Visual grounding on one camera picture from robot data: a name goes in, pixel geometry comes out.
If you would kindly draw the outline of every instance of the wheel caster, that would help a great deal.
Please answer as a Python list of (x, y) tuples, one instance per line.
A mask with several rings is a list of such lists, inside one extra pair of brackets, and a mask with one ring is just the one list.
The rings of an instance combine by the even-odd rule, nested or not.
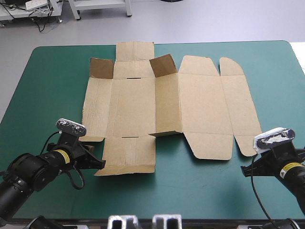
[(58, 17), (58, 19), (57, 19), (57, 23), (58, 23), (58, 24), (61, 24), (61, 23), (63, 23), (63, 20), (62, 20), (62, 19), (60, 19), (60, 17)]

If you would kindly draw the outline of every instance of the unfolded cardboard box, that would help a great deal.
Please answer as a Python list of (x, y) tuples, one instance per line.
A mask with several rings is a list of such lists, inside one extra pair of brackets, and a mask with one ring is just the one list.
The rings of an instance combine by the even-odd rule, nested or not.
[(152, 42), (117, 44), (116, 62), (91, 58), (81, 141), (105, 139), (106, 166), (97, 176), (153, 173), (155, 137), (183, 133), (197, 158), (228, 160), (233, 135), (253, 155), (259, 133), (241, 67), (185, 56), (177, 72), (170, 55), (154, 59)]

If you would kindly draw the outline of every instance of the black cable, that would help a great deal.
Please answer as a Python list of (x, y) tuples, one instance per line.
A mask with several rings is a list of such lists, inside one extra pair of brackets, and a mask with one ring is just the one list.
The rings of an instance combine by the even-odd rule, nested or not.
[(54, 132), (53, 134), (51, 134), (51, 135), (48, 137), (48, 139), (46, 140), (45, 144), (43, 145), (42, 150), (40, 151), (40, 155), (43, 153), (44, 148), (46, 147), (46, 145), (47, 145), (48, 141), (51, 139), (51, 137), (53, 137), (53, 136), (56, 135), (56, 134), (59, 134), (59, 131)]
[(6, 7), (9, 7), (9, 8), (14, 8), (14, 9), (19, 9), (19, 10), (27, 11), (26, 9), (21, 8), (21, 7), (17, 6), (17, 5), (13, 6), (13, 5), (9, 5), (9, 4), (7, 4), (7, 3), (3, 3), (3, 2), (0, 2), (0, 5), (6, 6)]
[(68, 175), (68, 177), (69, 177), (69, 179), (70, 179), (70, 181), (71, 181), (71, 184), (72, 184), (73, 188), (75, 188), (75, 189), (77, 189), (77, 190), (81, 190), (83, 187), (85, 187), (86, 182), (85, 182), (84, 176), (83, 176), (83, 174), (81, 173), (81, 171), (80, 171), (78, 168), (75, 168), (75, 167), (74, 167), (74, 169), (77, 171), (78, 175), (79, 175), (80, 178), (81, 178), (81, 186), (78, 186), (78, 185), (75, 184), (75, 182), (74, 182), (74, 180), (73, 180), (73, 178), (72, 178), (72, 175), (71, 175), (71, 173), (70, 173), (69, 171), (67, 171), (67, 172), (65, 172), (65, 173)]
[(47, 24), (47, 22), (49, 21), (49, 17), (52, 15), (52, 13), (53, 13), (53, 7), (50, 9), (50, 12), (48, 13), (47, 19), (46, 19), (46, 21), (45, 21), (44, 24), (43, 24), (42, 30), (40, 29), (39, 24), (38, 24), (37, 22), (35, 22), (35, 24), (38, 26), (39, 32), (44, 31), (44, 28), (46, 27), (46, 24)]
[(11, 15), (11, 13), (8, 11), (8, 9), (6, 7), (8, 6), (5, 6), (2, 2), (0, 2), (1, 6), (3, 6), (3, 8), (6, 10), (7, 13), (9, 13), (9, 15), (12, 17), (12, 19), (15, 19), (13, 15)]
[(261, 206), (261, 209), (263, 210), (264, 214), (266, 215), (266, 217), (268, 218), (268, 220), (272, 223), (272, 225), (276, 228), (276, 229), (279, 229), (275, 222), (271, 219), (271, 217), (269, 216), (268, 212), (266, 211), (266, 209), (264, 208), (260, 198), (258, 197), (258, 194), (256, 192), (256, 189), (255, 189), (255, 186), (254, 186), (254, 180), (253, 180), (253, 167), (254, 167), (254, 160), (256, 159), (257, 157), (257, 154), (255, 156), (253, 156), (252, 158), (252, 163), (251, 163), (251, 184), (252, 184), (252, 189), (253, 189), (253, 192), (255, 194), (255, 197), (259, 203), (259, 205)]

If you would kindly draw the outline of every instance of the metal shelf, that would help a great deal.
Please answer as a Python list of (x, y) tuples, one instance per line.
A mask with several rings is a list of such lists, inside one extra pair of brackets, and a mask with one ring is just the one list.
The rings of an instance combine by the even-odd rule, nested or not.
[(75, 19), (80, 19), (80, 10), (126, 7), (127, 16), (132, 16), (130, 0), (69, 0)]

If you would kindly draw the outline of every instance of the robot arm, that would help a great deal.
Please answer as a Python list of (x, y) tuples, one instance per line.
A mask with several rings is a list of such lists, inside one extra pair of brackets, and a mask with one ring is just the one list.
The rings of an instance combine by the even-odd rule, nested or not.
[(245, 177), (274, 176), (297, 199), (305, 214), (305, 149), (295, 149), (291, 129), (276, 128), (254, 138), (254, 148), (261, 158), (251, 166), (242, 166)]
[[(76, 189), (84, 186), (80, 169), (102, 169), (105, 161), (98, 160), (92, 147), (83, 145), (78, 139), (86, 134), (86, 128), (67, 119), (60, 119), (56, 126), (61, 136), (57, 144), (49, 144), (47, 153), (34, 156), (22, 154), (3, 172), (0, 184), (0, 227), (6, 225), (33, 191), (42, 190), (60, 174), (66, 173)], [(77, 170), (82, 186), (74, 184), (70, 170)]]

